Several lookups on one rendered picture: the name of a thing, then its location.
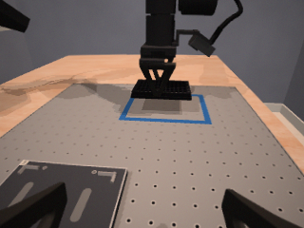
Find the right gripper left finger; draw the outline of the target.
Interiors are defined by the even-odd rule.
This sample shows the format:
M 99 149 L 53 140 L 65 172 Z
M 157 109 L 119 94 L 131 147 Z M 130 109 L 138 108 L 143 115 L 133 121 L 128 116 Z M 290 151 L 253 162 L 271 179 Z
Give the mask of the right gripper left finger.
M 0 228 L 30 228 L 39 219 L 37 228 L 59 228 L 66 205 L 66 185 L 58 182 L 0 210 Z

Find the blue tape rectangle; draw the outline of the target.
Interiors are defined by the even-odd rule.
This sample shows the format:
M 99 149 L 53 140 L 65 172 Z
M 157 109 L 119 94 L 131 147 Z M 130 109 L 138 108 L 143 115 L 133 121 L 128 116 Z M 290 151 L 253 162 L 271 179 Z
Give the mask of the blue tape rectangle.
M 170 120 L 170 119 L 149 119 L 149 118 L 128 118 L 126 117 L 126 114 L 132 105 L 133 101 L 135 98 L 129 99 L 128 103 L 126 104 L 122 115 L 120 116 L 119 120 L 123 121 L 143 121 L 143 122 L 163 122 L 163 123 L 184 123 L 184 124 L 212 124 L 206 103 L 204 101 L 203 95 L 196 95 L 196 94 L 191 94 L 192 96 L 197 96 L 199 97 L 202 113 L 204 116 L 205 121 L 191 121 L 191 120 Z

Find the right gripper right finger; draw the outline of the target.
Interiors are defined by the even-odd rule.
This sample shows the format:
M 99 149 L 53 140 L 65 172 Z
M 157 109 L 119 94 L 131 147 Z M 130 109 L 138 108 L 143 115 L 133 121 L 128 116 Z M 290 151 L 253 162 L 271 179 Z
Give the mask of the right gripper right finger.
M 226 228 L 302 228 L 281 218 L 232 189 L 226 189 L 221 204 Z

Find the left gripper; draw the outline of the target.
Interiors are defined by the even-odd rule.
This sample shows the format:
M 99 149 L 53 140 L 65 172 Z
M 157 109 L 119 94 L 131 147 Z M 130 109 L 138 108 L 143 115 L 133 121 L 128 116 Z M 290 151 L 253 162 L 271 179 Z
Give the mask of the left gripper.
M 176 68 L 176 63 L 170 62 L 173 62 L 174 58 L 176 58 L 176 47 L 179 46 L 180 34 L 198 35 L 208 44 L 212 44 L 197 29 L 177 29 L 176 40 L 174 41 L 175 14 L 146 15 L 146 42 L 141 46 L 139 66 L 154 97 L 162 95 Z M 167 62 L 164 59 L 167 59 Z M 159 89 L 156 89 L 154 85 L 149 72 L 150 69 L 152 69 L 156 80 L 162 80 Z M 163 70 L 161 77 L 158 70 Z

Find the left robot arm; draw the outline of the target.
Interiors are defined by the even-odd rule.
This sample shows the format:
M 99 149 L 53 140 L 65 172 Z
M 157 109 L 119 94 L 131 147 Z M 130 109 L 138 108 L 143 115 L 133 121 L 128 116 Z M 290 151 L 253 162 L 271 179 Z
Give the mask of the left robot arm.
M 176 14 L 177 0 L 145 0 L 145 12 L 150 15 Z M 181 15 L 213 15 L 217 7 L 218 0 L 179 0 L 179 11 Z M 210 57 L 215 48 L 200 38 L 193 35 L 188 45 Z

